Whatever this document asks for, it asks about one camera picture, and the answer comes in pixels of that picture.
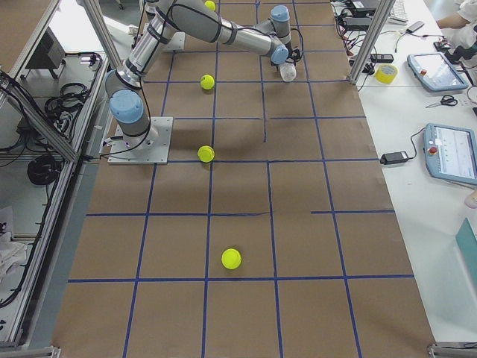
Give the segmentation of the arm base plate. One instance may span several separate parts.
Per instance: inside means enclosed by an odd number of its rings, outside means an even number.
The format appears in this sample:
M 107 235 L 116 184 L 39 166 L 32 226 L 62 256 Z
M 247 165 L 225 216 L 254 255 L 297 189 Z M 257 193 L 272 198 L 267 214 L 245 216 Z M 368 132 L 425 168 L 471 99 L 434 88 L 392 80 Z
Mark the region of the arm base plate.
M 171 144 L 173 118 L 152 116 L 151 129 L 147 138 L 125 136 L 119 125 L 116 125 L 116 136 L 121 139 L 112 142 L 111 152 L 107 162 L 111 165 L 149 165 L 168 163 Z
M 168 39 L 164 35 L 160 38 L 158 45 L 159 52 L 183 51 L 185 47 L 186 34 L 184 32 L 175 32 Z

